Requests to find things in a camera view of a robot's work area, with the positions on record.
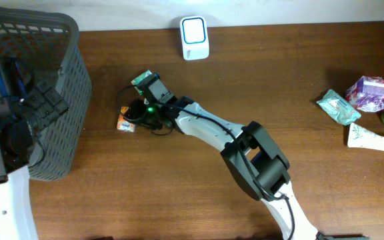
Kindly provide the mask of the orange small box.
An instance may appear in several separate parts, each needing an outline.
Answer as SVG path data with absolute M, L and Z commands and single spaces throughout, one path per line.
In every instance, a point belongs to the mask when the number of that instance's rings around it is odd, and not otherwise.
M 120 131 L 133 133 L 135 131 L 135 125 L 128 122 L 123 116 L 123 114 L 125 114 L 128 110 L 129 110 L 128 107 L 125 107 L 125 106 L 121 107 L 121 112 L 117 120 L 117 129 Z

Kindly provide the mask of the small teal tissue packet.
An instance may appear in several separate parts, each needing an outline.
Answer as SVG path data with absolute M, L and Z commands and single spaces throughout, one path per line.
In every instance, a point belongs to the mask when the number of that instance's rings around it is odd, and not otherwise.
M 136 78 L 134 78 L 132 81 L 131 81 L 131 84 L 132 85 L 138 85 L 140 84 L 140 82 L 142 82 L 142 80 L 144 80 L 146 77 L 148 77 L 149 75 L 152 75 L 153 73 L 150 71 L 150 70 L 146 70 L 144 71 L 142 74 L 140 74 L 139 76 L 137 76 Z

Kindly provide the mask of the teal wet wipes pack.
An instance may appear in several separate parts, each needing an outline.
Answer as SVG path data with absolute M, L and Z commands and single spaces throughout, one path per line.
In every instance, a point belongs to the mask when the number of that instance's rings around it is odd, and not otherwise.
M 361 114 L 332 89 L 328 90 L 317 104 L 330 118 L 341 125 L 350 125 L 361 118 Z

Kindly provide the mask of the white green cosmetic tube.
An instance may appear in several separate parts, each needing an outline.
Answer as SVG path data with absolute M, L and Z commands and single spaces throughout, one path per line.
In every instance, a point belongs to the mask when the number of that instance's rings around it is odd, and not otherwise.
M 384 137 L 352 123 L 349 127 L 347 146 L 384 151 Z

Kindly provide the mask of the purple white sanitary pad pack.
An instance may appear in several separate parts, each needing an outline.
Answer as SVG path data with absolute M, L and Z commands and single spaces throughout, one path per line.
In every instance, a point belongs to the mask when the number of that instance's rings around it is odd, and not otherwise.
M 384 79 L 362 76 L 346 90 L 345 99 L 360 111 L 375 113 L 384 110 Z

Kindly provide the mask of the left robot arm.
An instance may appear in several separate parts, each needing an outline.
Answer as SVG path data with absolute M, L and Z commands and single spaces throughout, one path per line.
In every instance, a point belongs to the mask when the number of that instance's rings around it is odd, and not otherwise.
M 0 57 L 0 239 L 37 239 L 28 149 L 69 110 L 63 97 L 17 57 Z

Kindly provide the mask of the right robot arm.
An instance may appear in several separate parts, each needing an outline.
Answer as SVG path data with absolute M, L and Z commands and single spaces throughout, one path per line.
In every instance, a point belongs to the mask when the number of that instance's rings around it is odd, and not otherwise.
M 166 127 L 204 141 L 218 150 L 242 191 L 265 204 L 284 239 L 322 239 L 295 197 L 289 161 L 262 125 L 217 117 L 188 97 L 176 97 L 150 71 L 132 80 L 131 87 L 141 98 L 123 114 L 126 121 L 155 135 Z

